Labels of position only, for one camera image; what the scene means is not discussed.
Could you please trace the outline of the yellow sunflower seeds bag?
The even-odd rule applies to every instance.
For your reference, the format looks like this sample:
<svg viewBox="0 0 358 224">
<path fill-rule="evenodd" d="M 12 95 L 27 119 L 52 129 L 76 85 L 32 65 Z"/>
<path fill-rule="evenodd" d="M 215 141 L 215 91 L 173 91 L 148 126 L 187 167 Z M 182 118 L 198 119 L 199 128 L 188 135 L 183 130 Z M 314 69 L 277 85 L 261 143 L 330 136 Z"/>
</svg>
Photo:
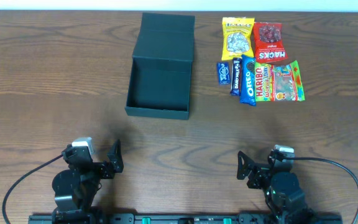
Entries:
<svg viewBox="0 0 358 224">
<path fill-rule="evenodd" d="M 255 24 L 254 17 L 223 17 L 223 51 L 221 60 L 254 57 L 251 34 Z"/>
</svg>

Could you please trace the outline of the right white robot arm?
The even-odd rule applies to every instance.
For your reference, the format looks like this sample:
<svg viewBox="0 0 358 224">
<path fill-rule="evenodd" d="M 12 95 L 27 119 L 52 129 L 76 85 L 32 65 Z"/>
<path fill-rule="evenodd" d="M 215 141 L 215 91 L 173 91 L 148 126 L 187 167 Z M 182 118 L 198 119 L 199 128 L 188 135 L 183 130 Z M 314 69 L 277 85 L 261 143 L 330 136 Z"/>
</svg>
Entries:
<svg viewBox="0 0 358 224">
<path fill-rule="evenodd" d="M 250 189 L 260 189 L 271 214 L 251 218 L 252 223 L 322 223 L 322 219 L 307 206 L 305 193 L 298 177 L 291 172 L 295 151 L 276 145 L 268 155 L 268 163 L 253 161 L 244 152 L 237 154 L 237 179 L 248 179 Z"/>
</svg>

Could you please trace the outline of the small blue Eclipse pack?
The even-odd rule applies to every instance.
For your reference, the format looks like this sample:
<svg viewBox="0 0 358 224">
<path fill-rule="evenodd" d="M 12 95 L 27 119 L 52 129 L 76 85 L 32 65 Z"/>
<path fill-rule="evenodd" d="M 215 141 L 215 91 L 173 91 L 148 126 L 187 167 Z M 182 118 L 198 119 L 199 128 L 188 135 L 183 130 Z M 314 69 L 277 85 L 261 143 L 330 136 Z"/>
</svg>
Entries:
<svg viewBox="0 0 358 224">
<path fill-rule="evenodd" d="M 231 83 L 229 64 L 227 62 L 218 62 L 216 64 L 218 83 L 220 85 L 228 85 Z"/>
</svg>

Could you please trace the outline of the purple Dairy Milk bar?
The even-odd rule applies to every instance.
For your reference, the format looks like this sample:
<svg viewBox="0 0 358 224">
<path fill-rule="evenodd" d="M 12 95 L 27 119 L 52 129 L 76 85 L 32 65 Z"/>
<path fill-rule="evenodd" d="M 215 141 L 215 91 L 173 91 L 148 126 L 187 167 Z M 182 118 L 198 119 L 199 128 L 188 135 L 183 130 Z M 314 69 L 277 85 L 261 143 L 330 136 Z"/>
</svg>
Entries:
<svg viewBox="0 0 358 224">
<path fill-rule="evenodd" d="M 242 59 L 233 58 L 232 60 L 232 82 L 231 82 L 231 91 L 232 96 L 241 95 L 241 68 Z"/>
</svg>

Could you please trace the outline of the dark green box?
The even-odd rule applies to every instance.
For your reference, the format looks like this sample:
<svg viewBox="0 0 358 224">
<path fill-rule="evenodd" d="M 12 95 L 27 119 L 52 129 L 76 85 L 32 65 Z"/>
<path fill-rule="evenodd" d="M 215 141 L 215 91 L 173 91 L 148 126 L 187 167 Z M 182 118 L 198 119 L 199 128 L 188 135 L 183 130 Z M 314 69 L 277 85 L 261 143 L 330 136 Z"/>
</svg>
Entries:
<svg viewBox="0 0 358 224">
<path fill-rule="evenodd" d="M 127 115 L 187 120 L 194 48 L 194 16 L 143 13 L 132 53 Z"/>
</svg>

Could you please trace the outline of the blue Oreo cookie pack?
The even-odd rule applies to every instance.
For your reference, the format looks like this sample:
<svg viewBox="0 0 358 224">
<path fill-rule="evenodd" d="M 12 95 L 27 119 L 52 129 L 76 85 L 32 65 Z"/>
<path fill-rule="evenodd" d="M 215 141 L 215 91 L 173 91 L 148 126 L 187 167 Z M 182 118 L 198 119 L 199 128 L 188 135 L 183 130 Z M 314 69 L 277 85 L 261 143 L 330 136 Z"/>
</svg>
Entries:
<svg viewBox="0 0 358 224">
<path fill-rule="evenodd" d="M 240 102 L 256 106 L 255 100 L 255 58 L 242 55 L 242 84 Z"/>
</svg>

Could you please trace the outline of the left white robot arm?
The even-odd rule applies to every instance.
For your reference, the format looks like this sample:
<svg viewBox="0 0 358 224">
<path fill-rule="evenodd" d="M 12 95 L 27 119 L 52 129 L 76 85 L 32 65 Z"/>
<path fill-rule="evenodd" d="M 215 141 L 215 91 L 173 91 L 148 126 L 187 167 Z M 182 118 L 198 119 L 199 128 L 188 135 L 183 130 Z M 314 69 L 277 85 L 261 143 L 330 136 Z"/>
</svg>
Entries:
<svg viewBox="0 0 358 224">
<path fill-rule="evenodd" d="M 108 161 L 95 162 L 91 137 L 74 140 L 62 151 L 68 169 L 57 174 L 52 181 L 56 209 L 52 223 L 108 223 L 101 209 L 93 207 L 101 180 L 113 179 L 124 169 L 121 141 L 116 140 L 107 153 Z"/>
</svg>

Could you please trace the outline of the red Hacks candy bag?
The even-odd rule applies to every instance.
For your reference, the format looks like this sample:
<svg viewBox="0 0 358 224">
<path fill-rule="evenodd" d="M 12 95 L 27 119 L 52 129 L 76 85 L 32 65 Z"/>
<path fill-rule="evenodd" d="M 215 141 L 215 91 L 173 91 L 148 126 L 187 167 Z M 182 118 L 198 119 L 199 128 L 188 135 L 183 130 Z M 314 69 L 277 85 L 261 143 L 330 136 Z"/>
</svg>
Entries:
<svg viewBox="0 0 358 224">
<path fill-rule="evenodd" d="M 256 22 L 253 27 L 255 59 L 259 63 L 286 60 L 288 54 L 283 46 L 282 23 Z"/>
</svg>

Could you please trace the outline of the green Haribo gummy bag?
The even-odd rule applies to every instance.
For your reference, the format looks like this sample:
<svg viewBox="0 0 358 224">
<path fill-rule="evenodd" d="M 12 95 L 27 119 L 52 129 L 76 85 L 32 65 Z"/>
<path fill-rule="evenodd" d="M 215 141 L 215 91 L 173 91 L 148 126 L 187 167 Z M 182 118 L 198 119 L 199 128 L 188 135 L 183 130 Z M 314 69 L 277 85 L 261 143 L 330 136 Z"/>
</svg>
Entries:
<svg viewBox="0 0 358 224">
<path fill-rule="evenodd" d="M 298 61 L 287 65 L 255 63 L 255 100 L 304 101 Z"/>
</svg>

